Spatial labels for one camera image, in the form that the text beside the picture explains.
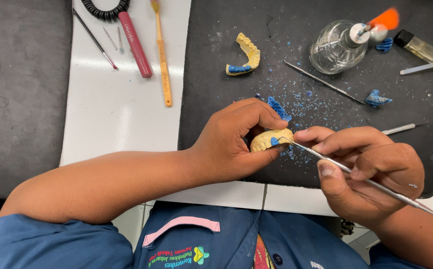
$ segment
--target black rubber mat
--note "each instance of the black rubber mat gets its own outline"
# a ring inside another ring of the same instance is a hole
[[[57,168],[69,83],[70,0],[0,0],[0,198]]]
[[[429,121],[390,137],[416,149],[426,172],[423,197],[433,196],[433,69],[400,76],[400,70],[426,63],[395,45],[387,54],[370,47],[356,68],[332,76],[315,71],[308,58],[310,41],[328,23],[339,19],[368,22],[390,6],[399,9],[401,24],[389,36],[404,28],[433,45],[433,1],[192,1],[179,149],[194,144],[212,113],[256,93],[265,100],[274,96],[284,104],[293,117],[289,125],[292,131],[313,125],[333,130],[373,126],[382,131]],[[261,50],[260,65],[254,72],[227,76],[227,63],[240,66],[247,62],[235,42],[240,32]],[[361,105],[302,76],[283,64],[283,59],[299,62],[301,68],[361,100],[378,89],[394,101],[380,108]],[[315,158],[294,153],[294,159],[286,153],[244,180],[318,188]]]

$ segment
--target red lipstick tube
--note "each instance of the red lipstick tube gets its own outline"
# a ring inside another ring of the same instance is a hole
[[[143,52],[142,45],[140,44],[140,40],[138,39],[128,12],[120,12],[118,14],[118,18],[122,23],[125,36],[127,37],[128,43],[130,44],[133,57],[135,58],[136,65],[138,65],[138,69],[140,70],[142,77],[151,77],[153,75],[152,70],[150,69],[150,65],[148,65],[147,57],[145,56],[145,52]]]

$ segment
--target coiled cable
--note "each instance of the coiled cable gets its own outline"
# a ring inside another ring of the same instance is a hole
[[[107,10],[107,11],[103,11],[96,8],[92,0],[82,0],[82,4],[85,6],[87,11],[90,14],[92,14],[95,18],[102,21],[112,22],[112,21],[117,21],[118,14],[120,12],[128,10],[128,6],[130,5],[130,0],[120,0],[118,2],[118,5],[114,9]]]

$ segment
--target yellow plaster dental cast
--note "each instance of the yellow plaster dental cast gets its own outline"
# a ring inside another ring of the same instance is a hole
[[[250,144],[251,152],[255,151],[261,151],[266,150],[267,148],[270,148],[274,145],[278,145],[279,142],[281,144],[283,143],[289,143],[286,139],[282,138],[280,141],[278,141],[278,138],[280,137],[286,137],[294,142],[293,139],[293,132],[290,129],[283,129],[283,130],[269,130],[263,133],[258,134],[253,138]]]
[[[251,43],[251,40],[249,40],[249,38],[247,38],[243,33],[240,33],[237,37],[237,42],[248,56],[248,63],[244,64],[242,67],[226,65],[226,74],[230,76],[251,72],[255,70],[259,64],[260,51],[253,43]]]

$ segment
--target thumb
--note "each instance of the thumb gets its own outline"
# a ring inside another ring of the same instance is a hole
[[[242,166],[254,173],[275,161],[279,157],[279,154],[284,150],[285,146],[280,144],[272,146],[266,150],[244,154],[241,159]]]
[[[318,162],[318,174],[321,181],[321,190],[328,200],[328,204],[334,212],[339,209],[351,207],[351,201],[357,194],[347,185],[343,172],[332,162],[320,160]]]

